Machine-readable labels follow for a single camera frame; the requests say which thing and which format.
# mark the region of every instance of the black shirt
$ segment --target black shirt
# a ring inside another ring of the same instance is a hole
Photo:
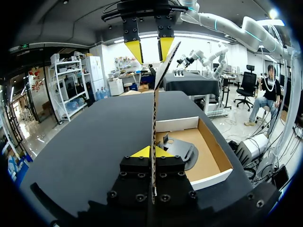
[[[268,84],[268,78],[265,79],[268,88],[271,90],[272,86]],[[274,84],[274,89],[272,91],[269,91],[265,85],[264,79],[262,79],[262,90],[265,91],[264,97],[267,98],[268,100],[276,101],[276,97],[281,95],[281,87],[279,81],[275,79],[275,84]]]

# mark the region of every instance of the stool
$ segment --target stool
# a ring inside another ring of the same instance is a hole
[[[265,120],[265,118],[266,118],[266,111],[269,112],[269,110],[270,110],[270,109],[269,109],[269,106],[267,106],[267,105],[264,106],[263,109],[264,109],[263,117],[262,117],[262,118],[257,117],[257,119],[256,119],[256,121],[255,121],[255,123],[261,122],[262,129],[265,128],[265,125],[267,125],[267,128],[269,128],[269,124],[268,124],[268,122]]]
[[[123,87],[126,88],[126,91],[129,91],[130,90],[130,86],[133,85],[133,83],[126,83],[126,84],[123,84]]]

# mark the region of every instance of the black table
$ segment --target black table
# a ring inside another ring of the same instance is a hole
[[[30,190],[37,182],[54,202],[74,216],[88,201],[106,204],[119,163],[151,143],[153,94],[102,99],[64,127],[41,151],[20,186],[47,221],[54,217]],[[198,191],[199,206],[221,210],[252,190],[233,151],[209,118],[183,93],[160,92],[157,120],[199,116],[229,158],[233,172],[222,183]]]
[[[194,73],[184,73],[184,77],[175,77],[173,73],[168,73],[163,79],[163,86],[166,91],[183,91],[188,96],[219,96],[218,80],[205,79]]]

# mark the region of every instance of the jeans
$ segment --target jeans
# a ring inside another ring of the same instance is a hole
[[[266,105],[270,108],[271,120],[276,119],[276,116],[278,114],[278,108],[275,107],[275,101],[268,100],[265,97],[260,97],[255,100],[254,107],[253,107],[251,115],[250,115],[250,122],[255,121],[259,108],[264,107]],[[274,121],[270,121],[270,127],[267,131],[268,135],[271,133],[274,124],[275,124]]]

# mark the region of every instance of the white cabinet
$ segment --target white cabinet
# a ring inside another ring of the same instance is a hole
[[[118,96],[124,92],[123,83],[121,79],[110,81],[109,88],[112,96]]]
[[[97,100],[96,92],[97,90],[101,90],[101,88],[105,87],[104,78],[102,67],[101,67],[101,59],[98,56],[87,56],[85,59],[82,60],[82,64],[84,65],[83,68],[86,68],[90,74],[90,83],[94,93],[95,100]]]

